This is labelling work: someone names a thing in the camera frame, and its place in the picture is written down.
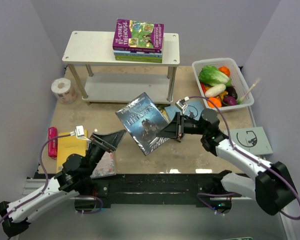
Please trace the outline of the dark glossy hardcover book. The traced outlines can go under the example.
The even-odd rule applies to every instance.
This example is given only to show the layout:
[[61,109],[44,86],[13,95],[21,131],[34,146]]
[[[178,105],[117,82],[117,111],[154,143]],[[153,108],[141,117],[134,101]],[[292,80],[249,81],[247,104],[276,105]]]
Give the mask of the dark glossy hardcover book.
[[157,136],[168,122],[147,93],[143,92],[115,114],[144,155],[168,141],[167,137]]

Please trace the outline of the green cartoon paperback book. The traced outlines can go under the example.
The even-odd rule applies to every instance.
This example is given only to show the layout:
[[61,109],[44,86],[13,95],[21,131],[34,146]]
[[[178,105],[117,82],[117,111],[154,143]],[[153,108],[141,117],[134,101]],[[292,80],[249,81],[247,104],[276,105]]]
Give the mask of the green cartoon paperback book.
[[139,56],[115,56],[117,61],[127,62],[142,62],[142,63],[159,63],[163,62],[162,58],[158,57],[139,57]]

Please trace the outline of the blue Treehouse paperback book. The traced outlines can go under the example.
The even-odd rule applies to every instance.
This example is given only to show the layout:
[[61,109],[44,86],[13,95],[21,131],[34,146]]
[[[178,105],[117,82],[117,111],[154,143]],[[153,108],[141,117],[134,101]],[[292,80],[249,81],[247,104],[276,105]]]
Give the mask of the blue Treehouse paperback book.
[[135,52],[135,51],[121,51],[114,50],[114,56],[123,56],[123,57],[142,57],[142,58],[163,58],[162,53],[151,53],[151,52]]

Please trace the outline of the purple Treehouse paperback book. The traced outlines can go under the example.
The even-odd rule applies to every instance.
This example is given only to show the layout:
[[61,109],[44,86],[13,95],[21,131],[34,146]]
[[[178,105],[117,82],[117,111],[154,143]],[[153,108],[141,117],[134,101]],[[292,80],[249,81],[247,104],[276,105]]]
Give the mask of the purple Treehouse paperback book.
[[129,19],[116,20],[112,49],[161,54],[164,43],[163,23]]

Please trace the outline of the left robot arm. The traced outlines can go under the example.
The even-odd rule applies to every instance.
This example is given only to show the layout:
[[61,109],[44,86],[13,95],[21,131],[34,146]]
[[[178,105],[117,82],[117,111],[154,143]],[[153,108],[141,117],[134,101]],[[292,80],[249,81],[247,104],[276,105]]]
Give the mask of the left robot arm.
[[13,202],[0,202],[0,225],[8,238],[27,230],[32,221],[63,201],[89,196],[94,190],[91,175],[105,153],[117,150],[126,130],[108,134],[92,133],[89,146],[82,156],[70,154],[62,170],[52,178],[46,177],[43,186]]

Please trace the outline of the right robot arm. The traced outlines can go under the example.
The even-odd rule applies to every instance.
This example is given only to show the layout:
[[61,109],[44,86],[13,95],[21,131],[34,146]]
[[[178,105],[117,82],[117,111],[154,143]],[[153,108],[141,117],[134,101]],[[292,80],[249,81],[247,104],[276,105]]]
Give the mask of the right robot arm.
[[200,135],[203,148],[240,169],[246,176],[224,171],[213,183],[220,197],[238,194],[255,200],[268,215],[281,212],[292,201],[300,200],[287,167],[271,163],[232,142],[219,128],[220,120],[212,109],[204,109],[198,120],[177,112],[173,120],[156,135],[179,140],[185,134]]

